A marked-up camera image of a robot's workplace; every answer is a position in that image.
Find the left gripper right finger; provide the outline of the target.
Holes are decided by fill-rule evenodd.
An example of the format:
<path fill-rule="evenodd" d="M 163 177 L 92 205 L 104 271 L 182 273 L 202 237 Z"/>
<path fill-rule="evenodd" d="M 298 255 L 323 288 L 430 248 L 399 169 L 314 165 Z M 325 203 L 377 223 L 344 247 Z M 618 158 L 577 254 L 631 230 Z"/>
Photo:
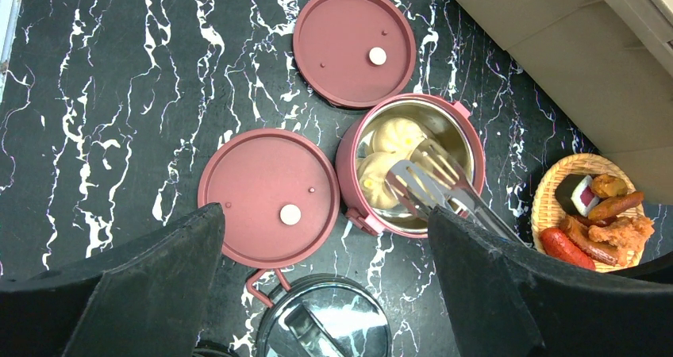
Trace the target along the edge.
<path fill-rule="evenodd" d="M 576 267 L 435 208 L 429 244 L 462 356 L 669 356 L 672 257 Z"/>

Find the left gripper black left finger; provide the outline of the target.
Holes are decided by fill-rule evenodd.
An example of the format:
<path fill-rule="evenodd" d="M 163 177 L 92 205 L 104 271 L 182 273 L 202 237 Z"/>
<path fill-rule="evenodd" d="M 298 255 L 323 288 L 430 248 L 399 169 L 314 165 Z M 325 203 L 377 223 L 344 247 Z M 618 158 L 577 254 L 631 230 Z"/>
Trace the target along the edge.
<path fill-rule="evenodd" d="M 1 284 L 4 356 L 189 356 L 225 234 L 208 204 L 126 244 Z"/>

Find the red sausage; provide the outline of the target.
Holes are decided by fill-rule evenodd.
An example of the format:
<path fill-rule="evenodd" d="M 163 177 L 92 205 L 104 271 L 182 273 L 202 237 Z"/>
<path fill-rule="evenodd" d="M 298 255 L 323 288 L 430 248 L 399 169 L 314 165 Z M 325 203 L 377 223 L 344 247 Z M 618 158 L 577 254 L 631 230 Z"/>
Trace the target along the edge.
<path fill-rule="evenodd" d="M 547 255 L 594 271 L 594 260 L 578 248 L 559 228 L 546 228 L 538 236 Z"/>

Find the metal food tongs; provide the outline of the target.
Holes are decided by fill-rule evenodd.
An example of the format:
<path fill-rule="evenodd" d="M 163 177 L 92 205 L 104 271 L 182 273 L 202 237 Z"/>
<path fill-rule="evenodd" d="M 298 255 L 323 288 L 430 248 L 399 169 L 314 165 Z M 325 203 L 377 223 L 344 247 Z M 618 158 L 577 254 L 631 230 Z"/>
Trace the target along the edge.
<path fill-rule="evenodd" d="M 461 165 L 433 139 L 423 140 L 408 159 L 390 167 L 385 183 L 417 218 L 427 221 L 432 209 L 450 209 L 454 202 L 486 230 L 532 247 L 481 199 Z"/>

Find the steamed bun front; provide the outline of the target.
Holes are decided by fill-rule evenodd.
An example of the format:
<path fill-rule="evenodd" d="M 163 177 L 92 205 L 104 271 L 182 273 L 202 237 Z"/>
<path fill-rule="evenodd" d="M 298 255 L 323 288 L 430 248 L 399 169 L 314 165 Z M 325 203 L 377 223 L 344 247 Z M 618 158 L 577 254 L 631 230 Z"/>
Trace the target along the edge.
<path fill-rule="evenodd" d="M 386 184 L 386 176 L 398 161 L 408 158 L 407 154 L 401 152 L 374 152 L 360 162 L 357 168 L 358 182 L 370 207 L 388 210 L 399 204 Z"/>

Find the steamed bun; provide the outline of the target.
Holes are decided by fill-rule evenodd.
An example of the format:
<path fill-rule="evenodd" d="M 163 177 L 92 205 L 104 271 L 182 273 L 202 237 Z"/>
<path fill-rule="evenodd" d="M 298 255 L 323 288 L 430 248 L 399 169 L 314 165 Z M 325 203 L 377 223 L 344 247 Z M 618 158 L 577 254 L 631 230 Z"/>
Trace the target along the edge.
<path fill-rule="evenodd" d="M 429 137 L 424 125 L 406 117 L 392 117 L 374 130 L 370 146 L 373 152 L 406 153 Z"/>
<path fill-rule="evenodd" d="M 407 154 L 401 152 L 374 152 L 360 162 L 357 168 L 358 182 L 370 207 L 388 210 L 399 204 L 386 184 L 386 176 L 398 161 L 408 158 Z"/>

